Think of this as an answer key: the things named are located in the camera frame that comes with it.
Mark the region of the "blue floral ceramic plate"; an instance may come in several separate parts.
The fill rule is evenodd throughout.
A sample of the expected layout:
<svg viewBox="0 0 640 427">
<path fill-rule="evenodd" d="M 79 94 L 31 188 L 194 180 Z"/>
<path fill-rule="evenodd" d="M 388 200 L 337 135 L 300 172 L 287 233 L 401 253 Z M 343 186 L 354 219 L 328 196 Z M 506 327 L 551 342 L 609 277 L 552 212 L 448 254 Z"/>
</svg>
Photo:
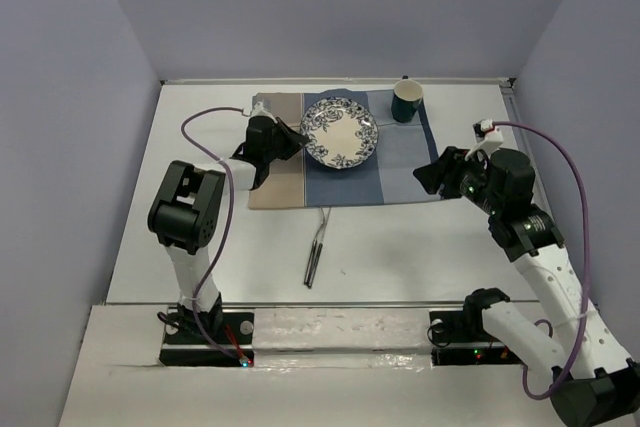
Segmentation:
<svg viewBox="0 0 640 427">
<path fill-rule="evenodd" d="M 321 165 L 345 170 L 367 161 L 379 141 L 379 128 L 369 110 L 345 97 L 313 103 L 303 114 L 300 134 L 309 142 L 306 152 Z"/>
</svg>

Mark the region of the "dark green mug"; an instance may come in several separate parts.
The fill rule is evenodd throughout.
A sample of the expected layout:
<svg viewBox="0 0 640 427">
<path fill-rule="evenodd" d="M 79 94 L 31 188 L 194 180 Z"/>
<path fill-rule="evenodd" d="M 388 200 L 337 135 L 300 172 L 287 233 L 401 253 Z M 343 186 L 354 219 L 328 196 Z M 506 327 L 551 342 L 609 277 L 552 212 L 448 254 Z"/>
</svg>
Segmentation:
<svg viewBox="0 0 640 427">
<path fill-rule="evenodd" d="M 403 76 L 393 88 L 391 114 L 399 123 L 410 122 L 423 101 L 423 88 L 415 80 Z"/>
</svg>

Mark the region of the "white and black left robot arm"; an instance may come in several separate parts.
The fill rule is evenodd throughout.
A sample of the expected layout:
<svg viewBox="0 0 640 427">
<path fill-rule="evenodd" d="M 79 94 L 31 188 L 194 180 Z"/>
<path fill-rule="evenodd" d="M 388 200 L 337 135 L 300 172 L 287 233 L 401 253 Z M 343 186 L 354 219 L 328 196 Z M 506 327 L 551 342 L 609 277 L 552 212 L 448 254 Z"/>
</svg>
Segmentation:
<svg viewBox="0 0 640 427">
<path fill-rule="evenodd" d="M 222 296 L 212 270 L 221 258 L 233 220 L 235 194 L 262 186 L 276 160 L 288 160 L 310 139 L 278 117 L 250 118 L 244 141 L 225 160 L 185 139 L 214 161 L 209 168 L 175 160 L 152 202 L 147 225 L 165 248 L 180 290 L 175 327 L 214 344 L 223 324 Z"/>
</svg>

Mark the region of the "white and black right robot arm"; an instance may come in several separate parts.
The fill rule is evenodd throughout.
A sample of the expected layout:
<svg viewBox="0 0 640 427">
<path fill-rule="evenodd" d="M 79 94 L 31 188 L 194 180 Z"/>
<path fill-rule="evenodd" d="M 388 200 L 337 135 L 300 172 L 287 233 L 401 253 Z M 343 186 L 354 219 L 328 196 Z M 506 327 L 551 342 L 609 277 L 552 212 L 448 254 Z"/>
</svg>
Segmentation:
<svg viewBox="0 0 640 427">
<path fill-rule="evenodd" d="M 487 155 L 448 147 L 413 172 L 424 190 L 466 198 L 488 216 L 495 243 L 527 281 L 553 332 L 525 318 L 497 288 L 464 301 L 458 326 L 470 338 L 492 337 L 532 371 L 552 381 L 552 406 L 567 426 L 595 426 L 639 409 L 639 364 L 615 339 L 583 293 L 553 219 L 533 202 L 529 157 L 500 148 Z"/>
</svg>

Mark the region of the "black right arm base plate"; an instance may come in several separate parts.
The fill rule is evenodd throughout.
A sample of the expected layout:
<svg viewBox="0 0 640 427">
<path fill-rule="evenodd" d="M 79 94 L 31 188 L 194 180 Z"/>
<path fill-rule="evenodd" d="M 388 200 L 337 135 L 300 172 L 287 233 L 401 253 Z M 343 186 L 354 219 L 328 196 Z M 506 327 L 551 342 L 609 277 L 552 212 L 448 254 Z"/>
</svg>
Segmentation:
<svg viewBox="0 0 640 427">
<path fill-rule="evenodd" d="M 435 367 L 520 364 L 500 341 L 468 330 L 461 310 L 430 311 L 429 321 L 426 335 Z"/>
</svg>

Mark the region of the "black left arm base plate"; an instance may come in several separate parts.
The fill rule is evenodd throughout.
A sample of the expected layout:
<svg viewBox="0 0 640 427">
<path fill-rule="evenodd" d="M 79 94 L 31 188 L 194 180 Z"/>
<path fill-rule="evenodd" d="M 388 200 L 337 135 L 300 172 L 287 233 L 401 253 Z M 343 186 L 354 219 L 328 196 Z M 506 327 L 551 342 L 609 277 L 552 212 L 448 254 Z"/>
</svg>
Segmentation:
<svg viewBox="0 0 640 427">
<path fill-rule="evenodd" d="M 255 315 L 249 311 L 225 311 L 221 327 L 202 335 L 193 318 L 182 318 L 176 309 L 158 312 L 163 336 L 158 355 L 166 367 L 252 368 Z"/>
</svg>

